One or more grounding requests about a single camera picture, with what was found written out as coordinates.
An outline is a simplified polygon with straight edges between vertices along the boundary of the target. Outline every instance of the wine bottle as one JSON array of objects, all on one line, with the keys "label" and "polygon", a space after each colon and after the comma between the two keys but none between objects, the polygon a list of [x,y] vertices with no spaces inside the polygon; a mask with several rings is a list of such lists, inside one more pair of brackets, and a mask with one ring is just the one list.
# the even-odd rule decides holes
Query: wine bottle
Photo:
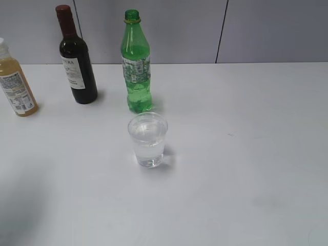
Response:
[{"label": "wine bottle", "polygon": [[63,33],[59,51],[73,96],[77,103],[89,104],[97,99],[98,93],[88,46],[77,36],[70,6],[59,5],[56,12]]}]

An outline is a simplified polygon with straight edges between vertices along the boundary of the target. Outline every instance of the drinking glass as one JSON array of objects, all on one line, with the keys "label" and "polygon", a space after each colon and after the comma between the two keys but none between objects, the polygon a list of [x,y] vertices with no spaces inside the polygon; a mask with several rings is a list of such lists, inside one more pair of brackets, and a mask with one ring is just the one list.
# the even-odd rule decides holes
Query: drinking glass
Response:
[{"label": "drinking glass", "polygon": [[128,131],[141,166],[154,168],[162,162],[167,130],[164,117],[153,112],[138,114],[130,121]]}]

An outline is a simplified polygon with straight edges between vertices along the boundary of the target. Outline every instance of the juice bottle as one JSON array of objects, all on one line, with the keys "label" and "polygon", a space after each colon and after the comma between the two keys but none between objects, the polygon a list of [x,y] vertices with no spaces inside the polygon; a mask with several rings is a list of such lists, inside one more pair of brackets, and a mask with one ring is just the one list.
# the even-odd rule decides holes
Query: juice bottle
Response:
[{"label": "juice bottle", "polygon": [[18,116],[29,116],[38,110],[21,66],[9,54],[3,38],[0,38],[0,86]]}]

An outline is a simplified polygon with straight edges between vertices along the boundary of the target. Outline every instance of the table surface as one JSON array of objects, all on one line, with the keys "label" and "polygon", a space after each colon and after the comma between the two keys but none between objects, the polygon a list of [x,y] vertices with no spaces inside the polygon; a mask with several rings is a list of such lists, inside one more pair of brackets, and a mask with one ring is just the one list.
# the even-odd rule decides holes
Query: table surface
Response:
[{"label": "table surface", "polygon": [[152,65],[156,169],[134,158],[120,65],[94,66],[89,105],[62,65],[22,68],[40,110],[17,117],[0,94],[16,245],[328,245],[328,63]]}]

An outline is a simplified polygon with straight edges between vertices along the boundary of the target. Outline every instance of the wine label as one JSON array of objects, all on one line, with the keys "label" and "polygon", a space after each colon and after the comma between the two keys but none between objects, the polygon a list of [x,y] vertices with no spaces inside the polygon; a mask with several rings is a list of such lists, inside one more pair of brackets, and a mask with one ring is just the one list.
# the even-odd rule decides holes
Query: wine label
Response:
[{"label": "wine label", "polygon": [[80,65],[78,64],[77,58],[61,57],[61,59],[63,61],[63,65],[71,88],[77,90],[85,89],[86,86],[83,81]]},{"label": "wine label", "polygon": [[150,57],[129,60],[122,57],[123,74],[127,82],[143,83],[150,79]]},{"label": "wine label", "polygon": [[20,72],[0,76],[0,85],[12,108],[18,114],[25,114],[26,111],[34,108],[34,102]]}]

